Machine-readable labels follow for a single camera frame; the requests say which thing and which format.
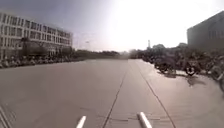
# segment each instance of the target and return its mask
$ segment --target parking lot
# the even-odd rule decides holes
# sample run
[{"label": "parking lot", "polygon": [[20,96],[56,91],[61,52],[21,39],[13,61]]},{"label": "parking lot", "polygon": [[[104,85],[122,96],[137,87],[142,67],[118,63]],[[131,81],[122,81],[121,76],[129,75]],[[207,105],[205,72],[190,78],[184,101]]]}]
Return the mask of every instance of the parking lot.
[{"label": "parking lot", "polygon": [[223,128],[224,97],[206,76],[175,78],[141,60],[87,60],[0,70],[0,105],[12,128]]}]

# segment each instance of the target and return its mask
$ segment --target building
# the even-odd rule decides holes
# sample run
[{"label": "building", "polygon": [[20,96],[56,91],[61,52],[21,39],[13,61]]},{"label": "building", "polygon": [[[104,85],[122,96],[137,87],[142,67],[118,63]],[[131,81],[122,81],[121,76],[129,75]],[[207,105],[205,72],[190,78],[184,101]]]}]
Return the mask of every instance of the building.
[{"label": "building", "polygon": [[224,11],[187,30],[188,45],[201,51],[224,49]]},{"label": "building", "polygon": [[22,49],[22,38],[27,38],[32,47],[44,47],[49,55],[57,49],[72,46],[71,32],[38,23],[28,18],[0,12],[0,59],[17,56]]}]

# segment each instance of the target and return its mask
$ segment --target sky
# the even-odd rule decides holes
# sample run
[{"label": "sky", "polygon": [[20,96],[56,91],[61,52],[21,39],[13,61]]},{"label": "sky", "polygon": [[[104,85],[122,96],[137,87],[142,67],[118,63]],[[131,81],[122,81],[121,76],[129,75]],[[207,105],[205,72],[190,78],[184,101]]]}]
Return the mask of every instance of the sky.
[{"label": "sky", "polygon": [[222,0],[0,0],[1,10],[64,28],[75,48],[97,51],[187,43],[189,27],[223,8]]}]

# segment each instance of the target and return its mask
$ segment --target white building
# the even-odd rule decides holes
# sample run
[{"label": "white building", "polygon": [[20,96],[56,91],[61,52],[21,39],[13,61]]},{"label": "white building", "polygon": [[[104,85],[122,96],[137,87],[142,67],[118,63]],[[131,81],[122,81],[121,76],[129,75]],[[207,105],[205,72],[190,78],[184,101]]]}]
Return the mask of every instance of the white building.
[{"label": "white building", "polygon": [[58,48],[72,46],[73,35],[52,25],[0,12],[0,59],[16,56],[22,49],[21,39],[24,37],[33,47],[44,46],[52,55]]}]

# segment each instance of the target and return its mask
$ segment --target lane line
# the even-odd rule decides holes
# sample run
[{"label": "lane line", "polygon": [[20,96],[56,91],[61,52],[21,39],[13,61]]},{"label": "lane line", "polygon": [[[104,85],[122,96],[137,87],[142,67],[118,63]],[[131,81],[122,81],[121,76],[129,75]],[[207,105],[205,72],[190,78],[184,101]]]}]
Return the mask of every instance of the lane line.
[{"label": "lane line", "polygon": [[86,116],[83,116],[80,120],[79,120],[79,123],[78,125],[76,126],[76,128],[83,128],[83,125],[86,121]]},{"label": "lane line", "polygon": [[152,125],[150,124],[149,120],[145,116],[143,112],[140,112],[138,114],[141,124],[143,125],[143,128],[152,128]]},{"label": "lane line", "polygon": [[107,118],[106,118],[106,120],[105,120],[105,122],[104,122],[104,124],[103,124],[103,127],[102,127],[102,128],[105,128],[105,127],[106,127],[107,122],[108,122],[108,121],[109,121],[109,119],[110,119],[110,115],[111,115],[112,110],[113,110],[113,108],[114,108],[114,106],[115,106],[115,103],[116,103],[116,101],[117,101],[118,94],[119,94],[119,92],[120,92],[120,90],[121,90],[121,87],[122,87],[122,85],[123,85],[123,83],[124,83],[124,79],[125,79],[125,77],[126,77],[126,75],[127,75],[127,72],[128,72],[128,69],[126,70],[126,72],[125,72],[125,74],[124,74],[124,76],[123,76],[123,78],[122,78],[122,81],[121,81],[121,84],[120,84],[119,90],[118,90],[118,92],[117,92],[117,94],[116,94],[116,97],[115,97],[115,99],[114,99],[114,102],[113,102],[113,104],[112,104],[112,107],[111,107],[111,109],[110,109],[110,112],[108,113]]},{"label": "lane line", "polygon": [[146,78],[143,76],[141,70],[140,70],[140,67],[138,66],[138,64],[136,64],[135,62],[135,65],[137,65],[138,67],[138,71],[139,73],[141,74],[142,78],[144,79],[144,81],[146,82],[146,84],[148,85],[149,89],[152,91],[152,94],[156,97],[156,99],[158,100],[158,102],[160,103],[161,107],[163,108],[163,110],[165,111],[167,117],[169,118],[173,128],[176,128],[176,125],[174,124],[174,121],[173,119],[171,118],[171,116],[169,115],[168,111],[166,110],[165,106],[163,105],[162,101],[159,99],[159,96],[156,95],[156,93],[154,92],[154,90],[152,89],[151,85],[149,84],[149,82],[146,80]]}]

